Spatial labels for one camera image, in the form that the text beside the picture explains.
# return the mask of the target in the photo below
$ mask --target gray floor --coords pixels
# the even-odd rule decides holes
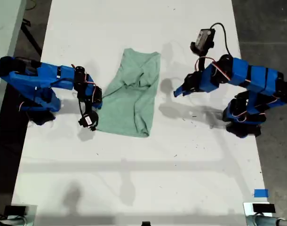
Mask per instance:
[[[275,68],[287,80],[287,0],[232,0],[242,58],[252,65]],[[30,31],[43,46],[51,0],[37,0],[26,11]],[[16,56],[39,59],[24,34],[19,34]],[[269,110],[262,135],[257,138],[263,178],[277,216],[287,218],[287,105]],[[11,194],[0,197],[8,203]]]

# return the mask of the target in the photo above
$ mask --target white tabletop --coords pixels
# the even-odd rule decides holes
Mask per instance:
[[[75,91],[56,89],[54,122],[30,125],[13,203],[37,206],[41,225],[244,225],[243,202],[264,188],[255,138],[239,139],[217,115],[242,89],[173,97],[193,72],[189,45],[225,25],[240,57],[231,0],[53,0],[42,62],[81,65],[104,90],[125,48],[161,53],[151,135],[82,129]],[[216,27],[210,57],[226,52]]]
[[[14,53],[25,4],[26,0],[0,0],[0,58]],[[6,85],[0,79],[0,109]]]

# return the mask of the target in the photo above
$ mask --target green cloth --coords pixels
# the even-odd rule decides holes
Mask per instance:
[[[97,129],[133,137],[148,137],[153,122],[160,54],[125,49],[115,78],[103,96]]]

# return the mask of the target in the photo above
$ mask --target blue tape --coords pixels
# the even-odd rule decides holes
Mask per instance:
[[[255,189],[255,198],[269,197],[268,189]]]

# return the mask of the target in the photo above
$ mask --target blue robotic arm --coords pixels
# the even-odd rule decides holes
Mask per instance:
[[[102,107],[102,91],[83,67],[55,66],[38,61],[9,56],[0,59],[0,77],[19,91],[23,101],[20,111],[26,111],[31,120],[42,125],[55,119],[52,113],[61,108],[61,101],[52,88],[61,88],[78,92],[79,106],[85,103],[85,112],[80,112],[79,123],[83,127],[95,130],[98,115],[92,107]]]
[[[274,69],[251,66],[230,54],[223,55],[217,62],[213,60],[204,68],[206,54],[214,46],[215,30],[212,27],[201,30],[197,42],[191,43],[192,52],[200,57],[199,69],[186,76],[183,85],[174,91],[174,96],[186,96],[192,92],[208,93],[219,88],[221,83],[246,88],[247,91],[239,93],[229,102],[222,120],[231,122],[226,129],[238,137],[243,138],[248,134],[258,136],[261,134],[260,124],[266,121],[264,112],[287,104],[287,82],[283,74]]]

